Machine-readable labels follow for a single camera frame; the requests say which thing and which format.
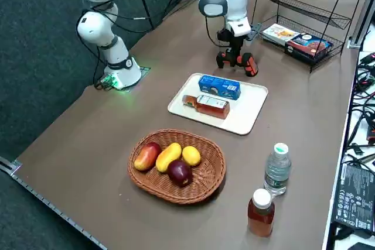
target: lemon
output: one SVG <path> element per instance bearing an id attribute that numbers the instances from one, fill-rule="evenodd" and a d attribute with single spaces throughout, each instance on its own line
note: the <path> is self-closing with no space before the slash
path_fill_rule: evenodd
<path id="1" fill-rule="evenodd" d="M 193 146 L 187 146 L 182 150 L 182 158 L 190 166 L 196 166 L 200 163 L 200 153 Z"/>

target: mango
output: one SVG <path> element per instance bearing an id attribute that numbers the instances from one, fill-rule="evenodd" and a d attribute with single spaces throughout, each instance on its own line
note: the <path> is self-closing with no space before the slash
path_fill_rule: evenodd
<path id="1" fill-rule="evenodd" d="M 200 153 L 193 146 L 187 146 L 182 151 L 182 159 L 190 166 L 196 166 L 200 163 Z"/>
<path id="2" fill-rule="evenodd" d="M 156 169 L 161 173 L 166 172 L 170 162 L 179 159 L 181 151 L 179 143 L 171 143 L 156 159 Z"/>
<path id="3" fill-rule="evenodd" d="M 155 165 L 162 148 L 159 144 L 152 142 L 145 145 L 134 161 L 134 167 L 139 171 L 147 171 Z"/>

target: small bottle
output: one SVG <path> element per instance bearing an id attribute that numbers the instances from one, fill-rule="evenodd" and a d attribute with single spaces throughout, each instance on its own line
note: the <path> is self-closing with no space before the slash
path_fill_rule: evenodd
<path id="1" fill-rule="evenodd" d="M 247 208 L 250 231 L 260 237 L 269 237 L 274 215 L 275 204 L 272 202 L 272 195 L 265 189 L 256 190 Z"/>
<path id="2" fill-rule="evenodd" d="M 288 146 L 277 143 L 265 165 L 264 188 L 278 196 L 285 193 L 292 162 L 289 158 Z"/>
<path id="3" fill-rule="evenodd" d="M 184 95 L 182 97 L 182 102 L 184 105 L 195 108 L 198 112 L 221 119 L 226 119 L 230 110 L 228 101 L 223 101 L 206 95 L 199 95 L 198 97 Z"/>

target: wicker basket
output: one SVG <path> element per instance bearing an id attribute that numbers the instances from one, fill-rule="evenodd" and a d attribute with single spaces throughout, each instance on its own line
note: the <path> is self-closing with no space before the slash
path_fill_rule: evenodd
<path id="1" fill-rule="evenodd" d="M 182 148 L 194 146 L 200 152 L 202 161 L 193 167 L 193 182 L 186 187 L 172 183 L 167 174 L 161 174 L 154 167 L 148 172 L 134 168 L 134 160 L 141 148 L 150 142 L 160 144 L 165 149 L 171 143 L 179 143 Z M 131 153 L 128 162 L 130 179 L 140 188 L 160 198 L 178 204 L 197 203 L 210 196 L 220 185 L 226 170 L 221 149 L 206 138 L 174 129 L 162 129 L 141 139 Z"/>

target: bottle cap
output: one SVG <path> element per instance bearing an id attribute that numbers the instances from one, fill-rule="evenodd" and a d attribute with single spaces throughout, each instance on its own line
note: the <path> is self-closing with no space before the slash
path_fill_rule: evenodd
<path id="1" fill-rule="evenodd" d="M 265 189 L 257 189 L 253 194 L 253 203 L 258 209 L 267 209 L 271 206 L 271 194 Z"/>
<path id="2" fill-rule="evenodd" d="M 284 143 L 277 143 L 274 146 L 274 151 L 276 156 L 285 156 L 289 152 L 289 148 Z"/>

